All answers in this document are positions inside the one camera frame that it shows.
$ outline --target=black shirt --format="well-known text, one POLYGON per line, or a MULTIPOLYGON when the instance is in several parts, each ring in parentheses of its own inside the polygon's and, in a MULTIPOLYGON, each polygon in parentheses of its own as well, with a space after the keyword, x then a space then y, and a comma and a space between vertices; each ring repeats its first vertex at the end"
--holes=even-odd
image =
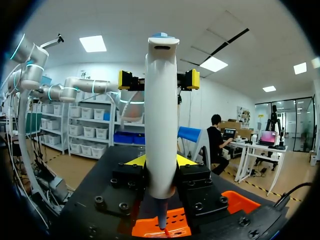
POLYGON ((224 143, 221 132, 215 127, 211 126, 207 129, 210 145, 211 161, 217 159, 222 154, 222 148, 219 146, 224 143))

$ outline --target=monitor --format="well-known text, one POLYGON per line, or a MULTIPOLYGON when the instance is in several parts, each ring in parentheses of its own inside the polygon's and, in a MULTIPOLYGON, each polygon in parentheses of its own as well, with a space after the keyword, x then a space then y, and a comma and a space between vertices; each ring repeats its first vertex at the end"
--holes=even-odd
POLYGON ((223 131, 223 140, 234 139, 236 135, 236 129, 234 128, 225 128, 223 131))
POLYGON ((260 144, 273 146, 276 142, 275 131, 261 131, 260 144))

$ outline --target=glass wall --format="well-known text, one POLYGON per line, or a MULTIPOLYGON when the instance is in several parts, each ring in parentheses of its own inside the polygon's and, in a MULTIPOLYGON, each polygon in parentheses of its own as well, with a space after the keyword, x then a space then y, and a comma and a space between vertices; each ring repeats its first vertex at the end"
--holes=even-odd
POLYGON ((289 151, 309 152, 313 149, 315 113, 312 97, 266 102, 255 105, 255 132, 260 136, 260 130, 267 127, 273 105, 277 108, 277 118, 284 131, 284 144, 289 151))

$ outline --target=poster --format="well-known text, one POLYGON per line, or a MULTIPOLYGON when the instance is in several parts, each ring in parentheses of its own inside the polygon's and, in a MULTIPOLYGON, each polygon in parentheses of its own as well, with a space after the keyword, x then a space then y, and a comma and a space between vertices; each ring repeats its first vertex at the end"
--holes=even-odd
POLYGON ((241 128, 248 129, 250 126, 250 111, 244 107, 237 107, 237 122, 241 123, 241 128))

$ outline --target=orange tray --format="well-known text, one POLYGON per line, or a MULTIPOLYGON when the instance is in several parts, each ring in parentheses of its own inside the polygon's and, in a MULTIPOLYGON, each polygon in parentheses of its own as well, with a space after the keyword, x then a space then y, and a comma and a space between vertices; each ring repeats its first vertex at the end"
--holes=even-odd
MULTIPOLYGON (((230 214, 234 214, 240 210, 248 214, 260 206, 260 204, 235 191, 225 191, 221 195, 228 198, 227 210, 230 214)), ((166 231, 159 228, 158 217, 139 219, 132 229, 132 236, 144 238, 178 238, 191 235, 183 207, 167 211, 166 219, 166 231)))

